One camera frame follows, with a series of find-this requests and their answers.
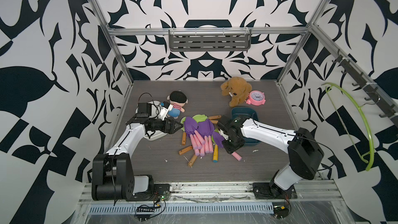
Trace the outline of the green shovel yellow handle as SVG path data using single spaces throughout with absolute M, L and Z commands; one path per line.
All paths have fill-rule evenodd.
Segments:
M 214 153 L 213 153 L 213 162 L 218 162 L 218 158 L 219 158 L 219 147 L 214 143 Z

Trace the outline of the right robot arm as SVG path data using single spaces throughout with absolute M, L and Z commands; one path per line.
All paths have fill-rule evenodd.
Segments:
M 222 116 L 217 123 L 222 145 L 232 154 L 242 148 L 247 139 L 271 145 L 288 155 L 289 162 L 278 170 L 268 183 L 254 183 L 257 199 L 286 199 L 293 194 L 294 184 L 316 177 L 324 152 L 313 135 L 305 128 L 286 130 L 255 121 L 247 116 L 233 119 Z

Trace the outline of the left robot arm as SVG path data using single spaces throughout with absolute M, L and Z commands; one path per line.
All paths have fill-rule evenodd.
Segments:
M 92 164 L 94 201 L 148 201 L 154 198 L 155 187 L 151 175 L 135 175 L 131 157 L 139 142 L 150 131 L 174 134 L 183 124 L 174 119 L 136 118 L 126 123 L 119 141 L 105 154 L 96 155 Z

